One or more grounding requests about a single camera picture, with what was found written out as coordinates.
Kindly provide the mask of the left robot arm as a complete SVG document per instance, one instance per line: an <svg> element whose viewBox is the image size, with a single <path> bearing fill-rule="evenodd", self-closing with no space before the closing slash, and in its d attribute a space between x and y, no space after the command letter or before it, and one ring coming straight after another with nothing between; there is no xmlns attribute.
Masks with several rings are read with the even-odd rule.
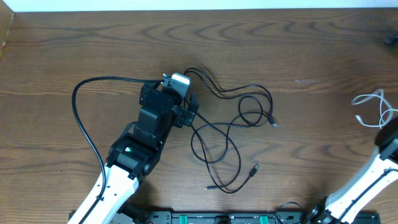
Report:
<svg viewBox="0 0 398 224"><path fill-rule="evenodd" d="M164 81L162 89L141 89L137 122L126 126L109 150L104 174L73 214L70 223L109 223L160 159L170 130L181 128L191 112L182 108L190 84Z"/></svg>

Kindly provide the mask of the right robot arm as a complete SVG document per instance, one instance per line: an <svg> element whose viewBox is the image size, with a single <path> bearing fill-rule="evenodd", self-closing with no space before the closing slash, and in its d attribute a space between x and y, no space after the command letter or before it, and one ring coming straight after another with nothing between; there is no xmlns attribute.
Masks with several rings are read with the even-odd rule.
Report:
<svg viewBox="0 0 398 224"><path fill-rule="evenodd" d="M342 188L323 198L302 223L353 223L368 202L397 180L397 118L378 132L374 143L367 163Z"/></svg>

